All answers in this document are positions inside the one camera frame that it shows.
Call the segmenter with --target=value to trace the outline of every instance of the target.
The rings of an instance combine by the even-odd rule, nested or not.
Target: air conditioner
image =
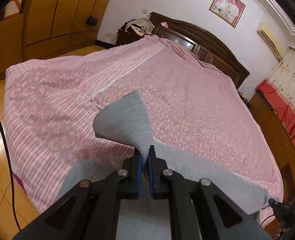
[[[270,31],[270,29],[264,23],[260,23],[257,28],[257,33],[261,36],[261,38],[265,41],[265,43],[269,46],[273,54],[276,58],[281,61],[284,57],[284,51],[281,45],[278,43],[277,39]]]

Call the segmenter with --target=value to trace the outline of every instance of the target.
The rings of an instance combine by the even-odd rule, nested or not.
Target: metal screw
[[[126,176],[127,175],[127,170],[125,170],[125,169],[118,170],[118,175],[119,176]]]
[[[90,185],[90,181],[87,179],[83,179],[79,182],[80,187],[89,187],[89,185]]]
[[[207,178],[201,179],[201,184],[203,186],[209,186],[211,184],[211,181]]]
[[[170,169],[165,169],[163,171],[163,175],[165,175],[165,176],[171,176],[172,174],[173,174],[173,171]]]

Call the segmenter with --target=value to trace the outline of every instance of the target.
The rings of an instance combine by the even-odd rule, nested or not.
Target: pink blanket
[[[53,203],[78,158],[118,168],[132,154],[131,147],[96,138],[92,122],[105,105],[133,90],[141,92],[155,140],[205,156],[283,199],[280,171],[232,80],[179,44],[153,36],[7,70],[10,155],[40,212]]]

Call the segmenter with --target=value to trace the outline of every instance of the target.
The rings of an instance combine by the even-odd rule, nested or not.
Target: floral curtain
[[[286,125],[295,145],[295,51],[290,50],[257,89],[263,92]]]

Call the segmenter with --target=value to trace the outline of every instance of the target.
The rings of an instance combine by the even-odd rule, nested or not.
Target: headboard panel
[[[176,41],[198,55],[200,60],[215,65],[230,76],[236,88],[249,75],[249,71],[238,62],[229,48],[207,30],[154,12],[151,13],[150,21],[155,26],[153,34]],[[162,22],[167,22],[169,28],[161,26]]]

